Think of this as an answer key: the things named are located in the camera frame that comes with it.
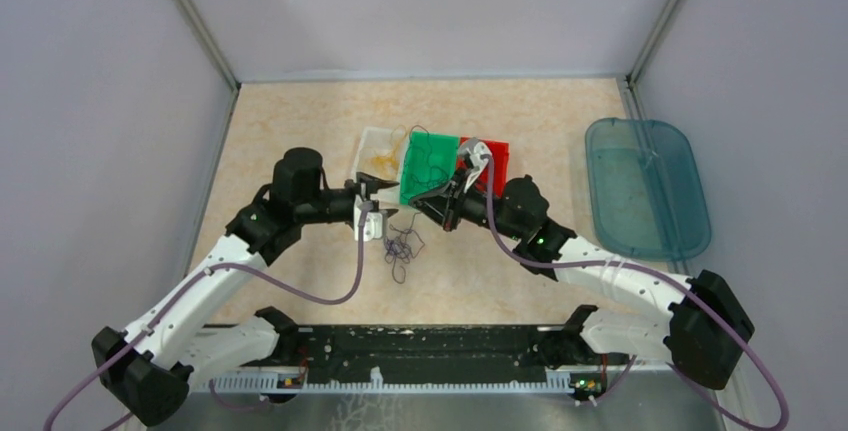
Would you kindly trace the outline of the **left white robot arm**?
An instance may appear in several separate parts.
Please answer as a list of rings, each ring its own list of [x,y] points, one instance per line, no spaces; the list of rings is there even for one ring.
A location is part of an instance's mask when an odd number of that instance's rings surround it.
[[[327,185],[322,155],[296,147],[276,162],[272,179],[226,225],[207,257],[160,302],[123,330],[105,327],[92,341],[97,376],[130,415],[146,426],[173,416],[193,387],[249,362],[292,362],[300,350],[293,323],[269,309],[217,336],[199,331],[250,279],[263,280],[313,303],[335,306],[357,292],[364,245],[383,237],[393,210],[376,195],[396,182],[358,172],[340,188]],[[267,274],[312,224],[343,223],[357,244],[351,289],[322,298]]]

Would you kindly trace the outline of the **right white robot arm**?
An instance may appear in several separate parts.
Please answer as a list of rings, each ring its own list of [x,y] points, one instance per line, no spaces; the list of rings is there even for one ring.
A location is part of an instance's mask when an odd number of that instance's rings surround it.
[[[728,384],[755,327],[727,281],[701,271],[665,273],[618,257],[548,215],[549,203],[531,176],[509,180],[501,196],[488,197],[461,183],[410,198],[410,205],[445,231],[462,222],[485,227],[510,258],[536,275],[590,289],[627,307],[624,314],[584,309],[563,336],[576,363],[621,353],[662,360],[712,390]]]

